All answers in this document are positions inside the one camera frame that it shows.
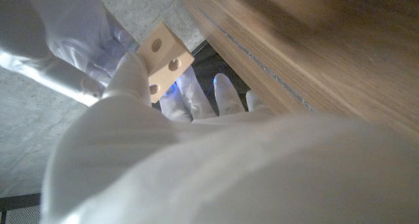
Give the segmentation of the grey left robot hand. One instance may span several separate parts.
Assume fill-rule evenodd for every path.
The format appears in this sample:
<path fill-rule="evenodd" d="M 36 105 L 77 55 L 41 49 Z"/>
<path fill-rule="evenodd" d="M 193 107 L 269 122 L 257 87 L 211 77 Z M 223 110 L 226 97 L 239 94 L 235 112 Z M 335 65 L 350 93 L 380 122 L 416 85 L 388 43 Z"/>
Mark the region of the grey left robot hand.
<path fill-rule="evenodd" d="M 418 144 L 334 115 L 258 111 L 176 122 L 126 53 L 64 133 L 43 223 L 417 223 Z"/>

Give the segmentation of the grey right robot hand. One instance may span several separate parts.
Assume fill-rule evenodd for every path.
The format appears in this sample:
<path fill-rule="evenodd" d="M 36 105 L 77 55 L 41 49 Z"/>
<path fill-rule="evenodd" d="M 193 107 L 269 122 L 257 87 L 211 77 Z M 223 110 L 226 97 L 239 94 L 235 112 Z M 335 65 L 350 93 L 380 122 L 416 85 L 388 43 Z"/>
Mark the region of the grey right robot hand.
<path fill-rule="evenodd" d="M 102 0 L 1 0 L 1 67 L 87 106 L 138 48 Z"/>

